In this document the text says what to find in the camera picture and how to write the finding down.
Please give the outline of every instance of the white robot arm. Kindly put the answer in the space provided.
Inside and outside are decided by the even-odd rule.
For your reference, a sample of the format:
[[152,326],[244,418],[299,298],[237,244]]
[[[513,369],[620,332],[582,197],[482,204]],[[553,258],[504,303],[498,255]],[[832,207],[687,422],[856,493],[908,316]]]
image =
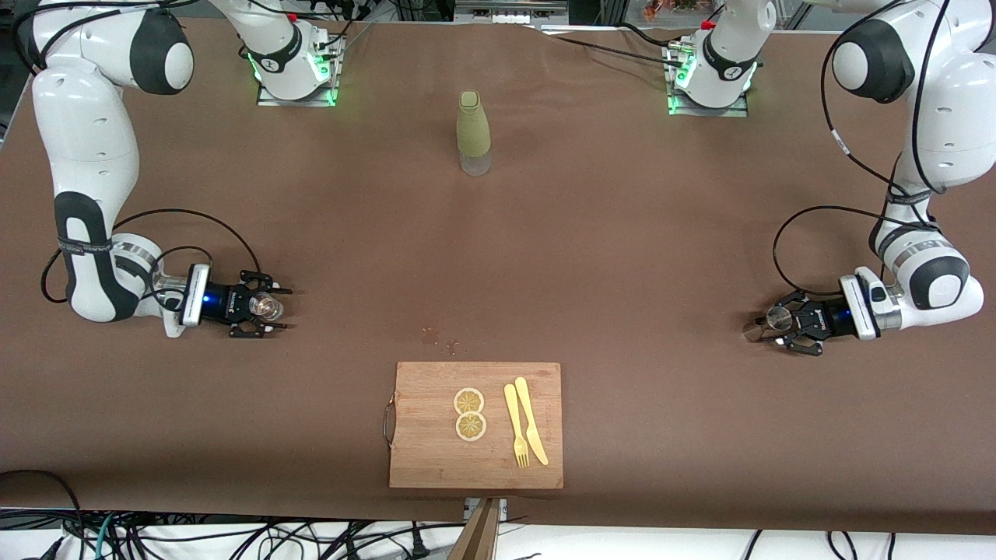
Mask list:
[[886,330],[949,323],[982,308],[982,286],[927,205],[934,192],[972,181],[996,162],[996,57],[977,52],[993,35],[990,0],[911,0],[889,5],[839,39],[833,69],[844,89],[883,104],[902,99],[909,108],[885,202],[888,220],[879,220],[870,238],[895,283],[886,286],[861,267],[841,278],[843,296],[835,300],[790,294],[766,317],[784,333],[775,342],[821,354],[822,341],[831,337],[872,340]]
[[[285,15],[255,4],[214,3],[236,26],[259,63],[257,78],[272,95],[297,99],[328,80],[328,66],[323,73],[321,59],[321,43],[328,41],[325,30],[306,22],[292,24]],[[62,4],[66,0],[44,0],[38,6]],[[32,96],[55,185],[70,305],[95,322],[161,316],[170,337],[202,319],[229,324],[232,337],[262,337],[284,327],[273,323],[283,308],[271,294],[290,291],[268,275],[243,271],[239,284],[215,284],[209,265],[197,264],[186,277],[169,276],[155,243],[112,232],[138,177],[123,88],[177,94],[191,78],[193,56],[179,24],[156,5],[80,4],[36,11],[21,35],[43,68]],[[260,4],[279,10],[277,0]],[[244,322],[256,328],[243,331],[239,324]]]
[[682,39],[690,53],[675,86],[702,107],[733,105],[749,87],[757,56],[775,29],[777,17],[772,0],[726,2],[714,28]]

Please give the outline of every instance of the wooden cutting board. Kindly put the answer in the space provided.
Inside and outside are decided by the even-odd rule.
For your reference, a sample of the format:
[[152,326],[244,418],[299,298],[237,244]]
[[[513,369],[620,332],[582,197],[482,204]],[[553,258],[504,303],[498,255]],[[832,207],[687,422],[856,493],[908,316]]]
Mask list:
[[[504,389],[526,378],[533,415],[550,464],[529,451],[519,468]],[[484,396],[487,428],[479,439],[456,434],[453,398],[464,388]],[[525,436],[526,415],[519,405]],[[513,362],[399,362],[394,383],[392,488],[527,489],[564,487],[560,364]]]

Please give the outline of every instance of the green bottle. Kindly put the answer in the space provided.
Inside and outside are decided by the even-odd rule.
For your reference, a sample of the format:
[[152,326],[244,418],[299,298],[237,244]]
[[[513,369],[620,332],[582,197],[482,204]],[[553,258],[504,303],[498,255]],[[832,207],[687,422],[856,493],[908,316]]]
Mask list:
[[468,175],[478,176],[491,168],[491,131],[481,106],[481,96],[470,90],[460,94],[460,112],[456,116],[456,146],[460,150],[460,167]]

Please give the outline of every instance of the lemon slice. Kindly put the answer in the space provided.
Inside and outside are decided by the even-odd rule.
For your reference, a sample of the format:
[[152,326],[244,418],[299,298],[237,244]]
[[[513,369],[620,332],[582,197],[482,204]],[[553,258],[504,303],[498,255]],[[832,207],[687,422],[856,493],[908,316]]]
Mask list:
[[453,398],[453,407],[459,414],[479,413],[484,410],[484,396],[476,389],[461,389]]
[[476,441],[484,435],[488,422],[478,413],[463,413],[456,419],[456,434],[464,441]]

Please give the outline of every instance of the yellow plastic knife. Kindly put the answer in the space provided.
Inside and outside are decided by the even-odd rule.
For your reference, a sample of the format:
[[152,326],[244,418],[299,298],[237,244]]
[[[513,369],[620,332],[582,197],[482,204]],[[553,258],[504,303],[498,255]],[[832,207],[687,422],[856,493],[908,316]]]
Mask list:
[[529,446],[536,453],[536,458],[543,464],[550,464],[547,460],[547,453],[543,451],[543,442],[540,441],[540,432],[536,429],[536,420],[533,419],[533,405],[529,400],[529,386],[526,385],[526,378],[515,378],[515,390],[519,394],[519,401],[522,402],[522,409],[526,411],[526,420],[529,427],[526,428],[526,439]]

